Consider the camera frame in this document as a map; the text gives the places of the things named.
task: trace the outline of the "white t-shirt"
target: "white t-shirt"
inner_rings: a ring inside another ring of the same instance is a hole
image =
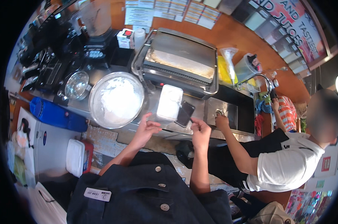
[[[250,191],[289,191],[312,177],[325,150],[308,140],[309,134],[285,134],[289,140],[281,143],[282,150],[259,154],[257,177],[248,175],[246,179]]]

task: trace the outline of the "smartphone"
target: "smartphone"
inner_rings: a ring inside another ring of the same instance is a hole
[[[190,121],[191,116],[194,113],[194,110],[195,110],[195,107],[193,105],[184,101],[182,103],[182,107],[179,108],[178,119],[175,121],[175,123],[179,124],[183,128],[186,128],[186,126],[188,125]]]

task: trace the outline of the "stainless steel counter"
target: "stainless steel counter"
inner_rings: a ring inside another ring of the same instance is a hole
[[[111,71],[109,69],[105,70],[105,71],[92,69],[92,70],[86,70],[86,72],[89,74],[89,83],[91,85],[94,85],[95,83],[97,83],[106,74],[111,73]],[[146,114],[148,112],[154,112],[154,110],[156,109],[157,104],[159,102],[160,92],[161,92],[161,88],[157,87],[156,91],[154,92],[153,95],[151,95],[151,96],[149,96],[148,94],[145,95],[143,108],[142,108],[140,114],[138,115],[138,117],[135,120],[132,121],[133,124],[139,123],[141,115]],[[250,96],[249,92],[246,91],[246,90],[240,90],[239,92],[241,92],[241,93],[243,93],[247,96]],[[41,93],[37,90],[34,90],[32,92],[32,95],[44,98],[48,101],[53,101],[53,98],[54,98],[53,95],[43,94],[43,93]],[[81,101],[69,100],[68,106],[66,108],[68,110],[72,111],[72,112],[75,112],[77,114],[80,114],[80,115],[86,117],[87,119],[93,120],[91,115],[90,115],[90,112],[89,112],[88,98],[89,98],[89,95],[84,100],[81,100]],[[190,104],[195,106],[195,111],[193,113],[194,118],[198,118],[198,119],[201,119],[201,120],[204,119],[204,105],[205,105],[204,100],[194,98],[192,96],[184,95],[183,101],[187,101]],[[191,138],[193,131],[190,129],[190,126],[191,126],[190,122],[189,122],[189,124],[187,125],[186,128],[183,128],[176,123],[170,123],[169,125],[162,126],[162,128],[163,128],[164,132],[171,132],[172,133],[171,139],[175,139],[174,138],[175,135],[180,135],[181,139],[183,139],[185,137]],[[253,141],[254,138],[255,138],[255,135],[251,134],[251,133],[241,132],[241,131],[238,131],[238,130],[232,130],[232,132],[234,133],[234,136],[236,137],[236,139],[238,141],[242,141],[242,142]],[[217,139],[225,139],[225,137],[221,133],[221,131],[214,130],[214,129],[212,129],[211,137],[217,138]]]

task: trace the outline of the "metal bowl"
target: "metal bowl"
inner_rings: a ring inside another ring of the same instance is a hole
[[[138,116],[143,101],[144,87],[134,75],[113,72],[104,76],[92,88],[89,111],[100,126],[121,128]]]

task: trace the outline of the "menu sign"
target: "menu sign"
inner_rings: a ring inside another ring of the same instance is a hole
[[[315,23],[299,0],[253,0],[286,29],[309,63],[325,54]]]

